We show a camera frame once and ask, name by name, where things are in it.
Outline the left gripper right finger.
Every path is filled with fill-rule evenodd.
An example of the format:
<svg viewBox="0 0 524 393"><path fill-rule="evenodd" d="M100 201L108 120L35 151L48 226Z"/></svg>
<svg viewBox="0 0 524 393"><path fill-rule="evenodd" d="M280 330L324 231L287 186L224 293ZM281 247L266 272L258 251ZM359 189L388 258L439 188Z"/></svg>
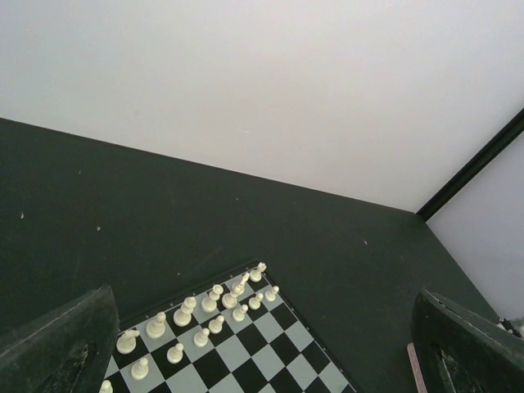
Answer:
<svg viewBox="0 0 524 393"><path fill-rule="evenodd" d="M491 322L423 288L410 328L420 391L523 391L522 318Z"/></svg>

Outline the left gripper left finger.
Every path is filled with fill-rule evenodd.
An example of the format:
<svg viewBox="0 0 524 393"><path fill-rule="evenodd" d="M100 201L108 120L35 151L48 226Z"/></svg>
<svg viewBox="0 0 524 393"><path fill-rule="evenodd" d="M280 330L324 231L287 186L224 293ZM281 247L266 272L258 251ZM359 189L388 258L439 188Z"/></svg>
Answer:
<svg viewBox="0 0 524 393"><path fill-rule="evenodd" d="M119 326L103 285L2 336L1 391L100 391Z"/></svg>

